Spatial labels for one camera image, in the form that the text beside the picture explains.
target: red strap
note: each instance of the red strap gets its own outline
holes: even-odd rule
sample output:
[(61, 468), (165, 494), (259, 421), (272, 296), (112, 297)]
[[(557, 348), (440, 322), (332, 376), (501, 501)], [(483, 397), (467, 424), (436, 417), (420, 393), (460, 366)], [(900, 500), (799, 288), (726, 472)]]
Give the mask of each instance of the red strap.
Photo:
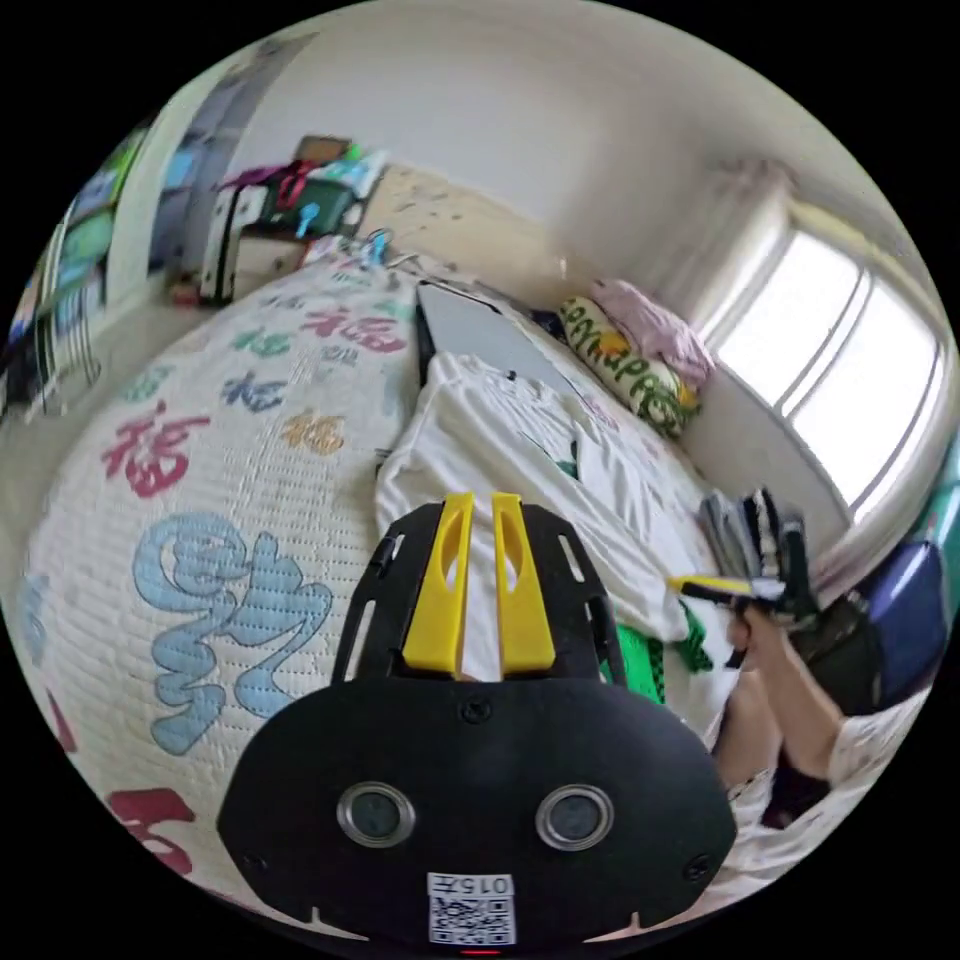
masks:
[(307, 185), (307, 174), (316, 166), (317, 164), (310, 163), (308, 160), (300, 160), (289, 168), (290, 173), (280, 181), (280, 187), (277, 190), (278, 210), (293, 209), (298, 197), (303, 193), (303, 188)]

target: leg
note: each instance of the leg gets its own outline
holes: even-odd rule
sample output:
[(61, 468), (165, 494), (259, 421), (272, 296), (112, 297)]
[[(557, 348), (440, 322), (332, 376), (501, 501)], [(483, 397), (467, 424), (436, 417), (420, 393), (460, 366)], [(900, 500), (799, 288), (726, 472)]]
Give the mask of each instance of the leg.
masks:
[(728, 790), (775, 769), (783, 738), (760, 674), (746, 670), (727, 701), (713, 758)]

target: pink cloth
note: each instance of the pink cloth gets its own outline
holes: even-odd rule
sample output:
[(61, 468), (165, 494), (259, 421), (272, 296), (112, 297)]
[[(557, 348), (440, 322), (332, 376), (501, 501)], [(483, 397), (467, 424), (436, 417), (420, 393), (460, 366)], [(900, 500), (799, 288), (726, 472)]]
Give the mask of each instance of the pink cloth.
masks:
[(625, 280), (596, 280), (593, 300), (610, 322), (647, 359), (660, 357), (690, 387), (700, 389), (713, 373), (703, 342), (675, 313), (654, 303)]

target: yellow plastic part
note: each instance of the yellow plastic part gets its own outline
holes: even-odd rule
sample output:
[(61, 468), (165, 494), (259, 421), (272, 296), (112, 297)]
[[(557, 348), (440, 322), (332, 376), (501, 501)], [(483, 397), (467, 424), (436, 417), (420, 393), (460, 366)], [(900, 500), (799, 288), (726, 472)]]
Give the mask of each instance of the yellow plastic part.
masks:
[(753, 595), (753, 584), (749, 580), (737, 580), (733, 577), (669, 577), (667, 586), (677, 593), (683, 593), (683, 588), (691, 586), (704, 587), (718, 593), (736, 593), (745, 597)]
[[(493, 536), (502, 674), (510, 677), (549, 670), (557, 654), (518, 496), (493, 495)], [(507, 558), (516, 573), (513, 590), (507, 580)]]
[[(460, 677), (472, 529), (473, 494), (448, 495), (403, 645), (403, 659), (413, 670)], [(457, 572), (452, 586), (448, 586), (447, 576), (454, 561)]]

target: camera lens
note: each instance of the camera lens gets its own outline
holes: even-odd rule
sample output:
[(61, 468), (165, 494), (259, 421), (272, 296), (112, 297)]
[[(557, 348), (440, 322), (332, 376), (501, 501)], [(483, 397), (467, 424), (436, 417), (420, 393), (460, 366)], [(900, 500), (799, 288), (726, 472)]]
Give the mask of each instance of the camera lens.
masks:
[(554, 790), (537, 810), (537, 833), (555, 850), (596, 846), (610, 832), (613, 804), (597, 787), (571, 784)]
[(337, 804), (343, 832), (364, 847), (392, 847), (413, 832), (413, 805), (385, 783), (358, 783)]

